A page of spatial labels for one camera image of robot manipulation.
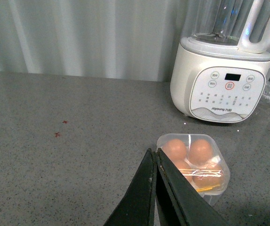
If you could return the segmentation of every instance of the gray countertop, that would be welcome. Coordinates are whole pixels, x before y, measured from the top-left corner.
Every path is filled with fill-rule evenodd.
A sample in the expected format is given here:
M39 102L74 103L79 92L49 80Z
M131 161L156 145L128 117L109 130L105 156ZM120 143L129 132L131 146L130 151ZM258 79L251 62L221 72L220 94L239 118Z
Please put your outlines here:
M216 124L179 112L166 82L23 73L0 73L0 226L103 225L166 133L211 136L231 172L214 208L270 226L270 107Z

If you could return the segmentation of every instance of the brown egg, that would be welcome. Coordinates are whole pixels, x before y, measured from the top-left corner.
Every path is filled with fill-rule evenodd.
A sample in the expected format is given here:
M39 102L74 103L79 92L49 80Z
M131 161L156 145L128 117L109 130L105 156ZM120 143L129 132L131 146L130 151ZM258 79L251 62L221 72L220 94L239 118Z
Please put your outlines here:
M171 161L184 160L186 158L186 146L183 141L179 139L167 141L165 145L163 145L162 150Z
M204 165L213 157L213 150L208 141L200 139L192 142L187 159L196 166Z
M180 170L180 172L182 174L185 174L188 172L183 172L183 170L191 170L191 167L189 166L189 164L187 164L185 161L183 160L176 160L173 162L173 164L178 168L178 170ZM188 175L188 176L184 176L189 182L192 181L192 176Z
M199 188L222 185L222 183L224 182L224 174L219 164L209 165L199 170L220 170L220 172L202 173L202 175L204 176L192 176L193 181L195 182L196 186L198 186ZM216 175L219 175L219 177L213 177L209 174L216 174Z

